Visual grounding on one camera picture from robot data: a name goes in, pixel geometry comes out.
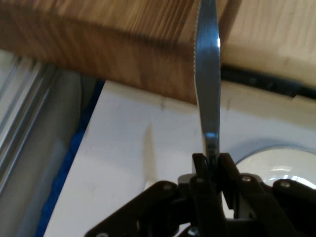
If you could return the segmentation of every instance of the wood grain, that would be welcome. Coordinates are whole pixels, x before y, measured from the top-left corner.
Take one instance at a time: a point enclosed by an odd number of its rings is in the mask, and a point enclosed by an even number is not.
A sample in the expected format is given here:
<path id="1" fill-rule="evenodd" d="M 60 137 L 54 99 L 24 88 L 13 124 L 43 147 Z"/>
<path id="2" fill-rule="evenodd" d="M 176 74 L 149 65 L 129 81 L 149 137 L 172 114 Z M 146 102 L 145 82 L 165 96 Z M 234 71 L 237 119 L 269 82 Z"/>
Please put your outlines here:
<path id="1" fill-rule="evenodd" d="M 242 0 L 224 63 L 316 86 L 316 1 Z"/>
<path id="2" fill-rule="evenodd" d="M 219 1 L 224 12 L 229 1 Z M 196 103 L 198 0 L 0 0 L 0 48 Z M 226 16 L 224 35 L 233 16 Z"/>

